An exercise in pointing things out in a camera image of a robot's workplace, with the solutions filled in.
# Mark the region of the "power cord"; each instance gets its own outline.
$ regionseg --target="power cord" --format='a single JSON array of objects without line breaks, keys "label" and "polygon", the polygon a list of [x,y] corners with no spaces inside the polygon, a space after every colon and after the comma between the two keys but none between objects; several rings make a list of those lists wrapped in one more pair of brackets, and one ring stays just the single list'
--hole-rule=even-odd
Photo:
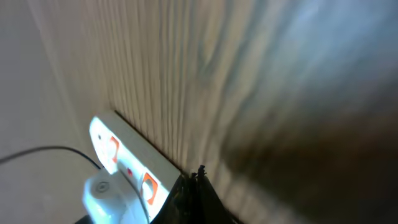
[{"label": "power cord", "polygon": [[22,157],[22,156],[26,156],[28,154],[32,154],[32,153],[40,152],[40,151],[49,151],[49,150],[65,150],[65,151],[70,151],[70,152],[77,153],[81,157],[85,158],[90,163],[92,163],[92,165],[95,166],[97,169],[101,169],[101,167],[97,163],[95,163],[90,157],[88,157],[86,154],[80,152],[77,149],[74,149],[74,148],[68,147],[68,146],[39,146],[39,147],[31,148],[31,149],[26,149],[24,151],[17,152],[15,154],[11,154],[9,156],[5,156],[5,157],[1,158],[0,159],[0,166],[5,164],[6,162],[9,162],[11,160],[17,159],[17,158]]}]

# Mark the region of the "brown wood panel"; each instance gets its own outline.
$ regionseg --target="brown wood panel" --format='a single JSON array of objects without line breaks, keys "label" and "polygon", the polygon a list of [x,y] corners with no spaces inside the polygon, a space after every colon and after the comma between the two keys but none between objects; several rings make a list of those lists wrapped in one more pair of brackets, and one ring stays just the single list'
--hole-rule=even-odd
[{"label": "brown wood panel", "polygon": [[395,218],[393,1],[29,5],[82,129],[116,109],[248,223]]}]

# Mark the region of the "wooden floor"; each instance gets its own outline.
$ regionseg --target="wooden floor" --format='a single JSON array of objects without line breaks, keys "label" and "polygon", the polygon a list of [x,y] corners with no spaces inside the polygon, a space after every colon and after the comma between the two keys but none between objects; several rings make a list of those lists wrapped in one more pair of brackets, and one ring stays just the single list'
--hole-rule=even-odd
[{"label": "wooden floor", "polygon": [[28,3],[80,136],[117,110],[184,170],[206,165],[246,223],[380,221],[397,170],[392,1]]}]

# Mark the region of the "wood grain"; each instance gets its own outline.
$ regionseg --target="wood grain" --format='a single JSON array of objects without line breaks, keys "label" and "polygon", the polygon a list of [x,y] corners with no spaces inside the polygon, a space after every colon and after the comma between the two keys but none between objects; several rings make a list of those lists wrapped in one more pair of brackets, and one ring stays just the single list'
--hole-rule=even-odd
[{"label": "wood grain", "polygon": [[397,220],[394,1],[29,5],[82,129],[116,109],[247,223]]}]

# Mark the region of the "red switch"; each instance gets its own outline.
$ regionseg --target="red switch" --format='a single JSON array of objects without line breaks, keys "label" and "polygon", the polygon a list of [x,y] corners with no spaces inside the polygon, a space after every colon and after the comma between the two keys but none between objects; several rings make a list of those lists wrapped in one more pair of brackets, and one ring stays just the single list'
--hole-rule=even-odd
[{"label": "red switch", "polygon": [[132,177],[132,172],[130,168],[127,168],[127,173],[129,174],[130,177]]}]

